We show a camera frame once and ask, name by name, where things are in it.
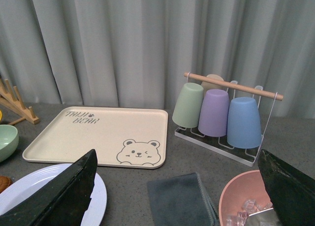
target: green cup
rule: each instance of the green cup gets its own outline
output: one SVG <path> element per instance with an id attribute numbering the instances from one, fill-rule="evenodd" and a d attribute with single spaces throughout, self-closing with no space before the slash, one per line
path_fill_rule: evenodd
<path id="1" fill-rule="evenodd" d="M 196 83 L 187 82 L 176 101 L 173 121 L 183 128 L 198 126 L 199 115 L 203 101 L 203 87 Z"/>

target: wooden dish rack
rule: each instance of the wooden dish rack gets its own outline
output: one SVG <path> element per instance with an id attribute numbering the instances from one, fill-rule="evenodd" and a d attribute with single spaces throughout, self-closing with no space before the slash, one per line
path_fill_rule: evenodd
<path id="1" fill-rule="evenodd" d="M 0 104 L 21 116 L 21 118 L 9 123 L 9 125 L 15 125 L 23 120 L 27 120 L 32 124 L 38 124 L 40 119 L 35 115 L 33 107 L 25 107 L 18 88 L 14 86 L 12 89 L 8 79 L 4 81 L 6 86 L 0 79 Z"/>

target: green bowl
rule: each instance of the green bowl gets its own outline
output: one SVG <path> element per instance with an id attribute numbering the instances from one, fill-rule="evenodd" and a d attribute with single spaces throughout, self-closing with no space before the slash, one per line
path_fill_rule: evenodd
<path id="1" fill-rule="evenodd" d="M 4 161 L 16 150 L 19 134 L 12 125 L 0 125 L 0 162 Z"/>

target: rack base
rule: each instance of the rack base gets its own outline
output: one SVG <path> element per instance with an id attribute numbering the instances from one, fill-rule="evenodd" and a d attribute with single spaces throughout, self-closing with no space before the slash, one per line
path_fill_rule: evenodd
<path id="1" fill-rule="evenodd" d="M 202 133 L 199 132 L 198 128 L 183 129 L 181 127 L 178 127 L 175 130 L 175 136 L 207 148 L 240 163 L 243 163 L 249 167 L 252 167 L 254 165 L 261 148 L 261 145 L 251 149 L 236 148 L 230 146 L 227 143 L 226 136 L 220 138 L 204 136 Z"/>

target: pink bowl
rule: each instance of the pink bowl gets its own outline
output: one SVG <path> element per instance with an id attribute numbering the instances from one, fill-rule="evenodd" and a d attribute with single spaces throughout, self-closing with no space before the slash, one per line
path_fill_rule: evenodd
<path id="1" fill-rule="evenodd" d="M 220 225 L 226 225 L 228 215 L 237 215 L 237 212 L 243 211 L 242 206 L 247 199 L 255 199 L 262 206 L 270 203 L 259 170 L 241 173 L 225 186 L 219 202 Z"/>

